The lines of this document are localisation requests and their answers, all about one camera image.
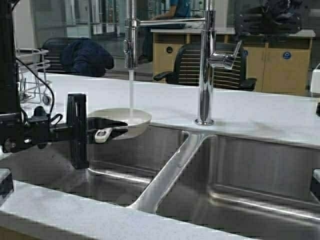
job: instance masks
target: white appliance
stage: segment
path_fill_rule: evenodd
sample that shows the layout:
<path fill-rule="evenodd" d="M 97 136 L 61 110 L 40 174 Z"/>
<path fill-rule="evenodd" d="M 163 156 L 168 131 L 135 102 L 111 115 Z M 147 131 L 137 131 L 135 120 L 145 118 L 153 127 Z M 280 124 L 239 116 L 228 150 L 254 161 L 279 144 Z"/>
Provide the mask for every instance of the white appliance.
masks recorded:
<path fill-rule="evenodd" d="M 316 66 L 312 73 L 310 92 L 320 94 L 320 63 Z"/>

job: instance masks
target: cabinet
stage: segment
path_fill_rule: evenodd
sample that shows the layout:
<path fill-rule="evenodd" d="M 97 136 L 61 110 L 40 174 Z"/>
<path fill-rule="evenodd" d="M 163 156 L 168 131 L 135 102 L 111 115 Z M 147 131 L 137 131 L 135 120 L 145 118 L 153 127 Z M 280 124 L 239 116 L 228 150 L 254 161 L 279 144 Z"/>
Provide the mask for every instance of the cabinet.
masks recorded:
<path fill-rule="evenodd" d="M 154 43 L 153 44 L 153 58 L 158 64 L 153 64 L 153 74 L 157 75 L 162 72 L 171 72 L 174 69 L 176 56 L 179 49 L 184 44 L 170 44 L 170 43 Z"/>
<path fill-rule="evenodd" d="M 0 227 L 0 240 L 37 240 L 37 238 Z"/>
<path fill-rule="evenodd" d="M 244 46 L 247 51 L 246 57 L 246 76 L 256 78 L 255 92 L 262 92 L 265 71 L 266 48 Z"/>
<path fill-rule="evenodd" d="M 269 48 L 264 68 L 263 92 L 305 95 L 310 51 Z"/>
<path fill-rule="evenodd" d="M 154 31 L 153 75 L 173 71 L 179 48 L 199 43 L 200 33 L 196 29 Z M 235 44 L 232 34 L 218 32 L 216 41 Z M 247 51 L 246 77 L 257 79 L 254 91 L 305 96 L 313 37 L 312 30 L 268 41 L 260 35 L 241 37 Z"/>

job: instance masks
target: faucet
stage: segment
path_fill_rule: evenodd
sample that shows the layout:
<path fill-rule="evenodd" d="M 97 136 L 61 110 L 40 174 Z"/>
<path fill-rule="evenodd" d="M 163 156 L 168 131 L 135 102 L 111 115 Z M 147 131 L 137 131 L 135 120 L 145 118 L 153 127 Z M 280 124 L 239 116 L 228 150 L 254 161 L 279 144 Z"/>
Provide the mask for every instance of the faucet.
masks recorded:
<path fill-rule="evenodd" d="M 212 120 L 214 68 L 232 69 L 241 42 L 237 44 L 233 54 L 216 52 L 216 11 L 213 0 L 207 0 L 202 18 L 143 20 L 137 19 L 136 0 L 126 1 L 125 40 L 123 41 L 124 65 L 127 69 L 138 67 L 137 33 L 138 27 L 155 25 L 184 24 L 190 22 L 203 22 L 201 31 L 200 75 L 199 75 L 199 101 L 197 119 L 195 122 L 201 126 L 214 124 Z"/>

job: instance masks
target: chair armrest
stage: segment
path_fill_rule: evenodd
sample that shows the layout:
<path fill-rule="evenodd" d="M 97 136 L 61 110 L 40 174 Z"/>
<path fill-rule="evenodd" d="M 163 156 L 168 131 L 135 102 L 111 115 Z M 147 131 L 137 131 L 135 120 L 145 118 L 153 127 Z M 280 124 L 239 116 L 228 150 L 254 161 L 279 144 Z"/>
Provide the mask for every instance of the chair armrest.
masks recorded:
<path fill-rule="evenodd" d="M 256 82 L 257 82 L 256 78 L 253 78 L 253 77 L 247 78 L 245 81 L 243 81 L 240 84 L 240 88 L 242 90 L 253 91 L 255 90 Z"/>
<path fill-rule="evenodd" d="M 153 79 L 155 81 L 161 81 L 162 79 L 168 80 L 168 79 L 171 79 L 171 78 L 175 78 L 175 76 L 176 76 L 176 73 L 173 72 L 173 71 L 164 71 L 164 72 L 161 72 L 161 73 L 155 75 L 153 77 Z"/>

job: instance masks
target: double sink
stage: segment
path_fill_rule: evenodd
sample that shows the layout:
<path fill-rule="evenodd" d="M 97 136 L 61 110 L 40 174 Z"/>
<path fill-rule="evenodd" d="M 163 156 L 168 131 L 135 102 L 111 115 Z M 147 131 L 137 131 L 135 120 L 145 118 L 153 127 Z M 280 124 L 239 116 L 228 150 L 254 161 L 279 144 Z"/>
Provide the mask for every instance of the double sink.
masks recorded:
<path fill-rule="evenodd" d="M 319 239 L 310 193 L 320 150 L 150 126 L 88 147 L 74 169 L 67 142 L 0 161 L 18 181 L 254 239 Z"/>

